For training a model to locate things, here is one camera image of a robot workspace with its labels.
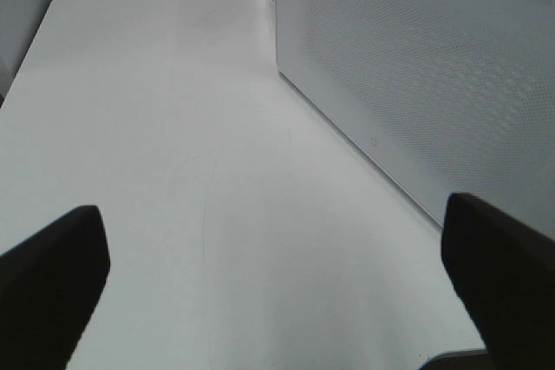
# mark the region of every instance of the white table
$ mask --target white table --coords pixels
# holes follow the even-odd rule
[[[440,232],[281,79],[266,0],[55,0],[0,109],[0,250],[98,204],[69,369],[416,369],[482,343]]]

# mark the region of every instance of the desk surface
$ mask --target desk surface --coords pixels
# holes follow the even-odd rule
[[[416,369],[482,346],[437,227],[278,76],[266,0],[55,0],[0,109],[0,251],[79,204],[69,369]]]

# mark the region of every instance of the white wall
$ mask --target white wall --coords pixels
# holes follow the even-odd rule
[[[51,0],[0,0],[0,94],[25,57]]]

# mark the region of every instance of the perforated metal screen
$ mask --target perforated metal screen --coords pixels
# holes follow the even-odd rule
[[[277,0],[277,59],[439,223],[470,191],[555,237],[555,0]]]

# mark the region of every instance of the white desk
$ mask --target white desk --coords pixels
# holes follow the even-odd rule
[[[282,80],[265,0],[55,0],[0,109],[0,250],[98,204],[72,370],[416,369],[482,346],[440,234]]]

